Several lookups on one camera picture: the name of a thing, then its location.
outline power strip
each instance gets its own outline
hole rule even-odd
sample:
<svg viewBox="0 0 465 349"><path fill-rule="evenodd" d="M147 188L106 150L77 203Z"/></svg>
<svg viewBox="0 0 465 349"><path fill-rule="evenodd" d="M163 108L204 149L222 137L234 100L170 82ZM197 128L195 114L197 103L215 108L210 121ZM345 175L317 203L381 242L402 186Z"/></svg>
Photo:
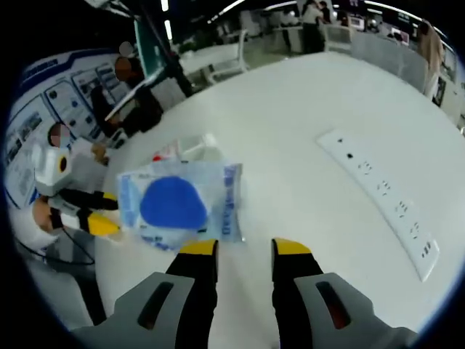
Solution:
<svg viewBox="0 0 465 349"><path fill-rule="evenodd" d="M419 219L415 206L373 161L363 148L340 130L317 140L318 145L342 166L370 196L406 250L422 281L428 278L439 257L437 242Z"/></svg>

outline white power strip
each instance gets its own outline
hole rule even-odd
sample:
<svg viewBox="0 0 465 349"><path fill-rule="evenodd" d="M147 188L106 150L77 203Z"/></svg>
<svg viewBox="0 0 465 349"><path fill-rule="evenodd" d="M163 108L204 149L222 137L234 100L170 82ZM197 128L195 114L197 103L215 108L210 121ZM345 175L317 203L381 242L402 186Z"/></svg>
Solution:
<svg viewBox="0 0 465 349"><path fill-rule="evenodd" d="M437 242L419 220L415 206L403 192L342 131L323 135L317 143L358 182L371 197L406 250L422 281L428 278L439 257Z"/></svg>

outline blue sponge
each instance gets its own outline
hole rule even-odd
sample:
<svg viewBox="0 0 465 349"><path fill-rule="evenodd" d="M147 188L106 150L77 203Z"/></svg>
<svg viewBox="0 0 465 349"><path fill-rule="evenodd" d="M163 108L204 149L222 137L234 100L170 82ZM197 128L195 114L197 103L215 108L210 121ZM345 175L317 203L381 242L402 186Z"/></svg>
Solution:
<svg viewBox="0 0 465 349"><path fill-rule="evenodd" d="M200 229L207 218L197 190L176 176L154 180L148 186L140 214L145 222L161 228Z"/></svg>

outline black cable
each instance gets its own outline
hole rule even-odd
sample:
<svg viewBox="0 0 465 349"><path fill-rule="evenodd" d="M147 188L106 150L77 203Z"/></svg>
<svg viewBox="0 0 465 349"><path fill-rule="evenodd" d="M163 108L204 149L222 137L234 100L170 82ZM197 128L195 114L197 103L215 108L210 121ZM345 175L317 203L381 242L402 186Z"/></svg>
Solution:
<svg viewBox="0 0 465 349"><path fill-rule="evenodd" d="M74 238L72 238L70 236L70 234L65 230L63 229L63 231L65 232L65 234L68 236L68 238L71 239L71 241L77 246L79 247L86 255L87 257L89 257L92 261L91 262L68 262L67 260L62 260L60 258L55 258L55 257L51 257L51 256L47 256L45 254L40 254L38 253L37 251L34 251L33 249L30 249L29 247L27 247L26 245L24 245L18 238L15 238L16 241L22 246L24 247L29 253L32 253L36 256L39 256L39 257L42 257L42 258L45 258L46 260L51 260L53 262L57 262L57 263L62 263L62 264L68 264L68 265L80 265L80 266L88 266L88 265L94 265L95 264L95 260L94 258L91 257L90 253L88 253L80 244L78 244L76 242L76 240L74 240Z"/></svg>

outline white table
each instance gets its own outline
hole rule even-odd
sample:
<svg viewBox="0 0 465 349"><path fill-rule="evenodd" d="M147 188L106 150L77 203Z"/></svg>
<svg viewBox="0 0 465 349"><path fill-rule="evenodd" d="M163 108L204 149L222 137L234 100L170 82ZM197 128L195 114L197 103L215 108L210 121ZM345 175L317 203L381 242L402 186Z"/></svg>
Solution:
<svg viewBox="0 0 465 349"><path fill-rule="evenodd" d="M210 65L220 64L238 58L239 44L218 45L206 47L181 56L179 63L186 75L195 73Z"/></svg>
<svg viewBox="0 0 465 349"><path fill-rule="evenodd" d="M440 247L426 282L373 202L316 143L343 129L369 145L422 213ZM368 63L322 53L268 65L177 105L113 157L113 176L137 167L174 138L211 132L244 164L240 226L246 244L220 244L218 307L210 348L270 348L270 239L302 242L391 326L419 331L458 276L465 252L465 142L413 87ZM116 299L174 255L133 238L96 241L97 282L107 313Z"/></svg>

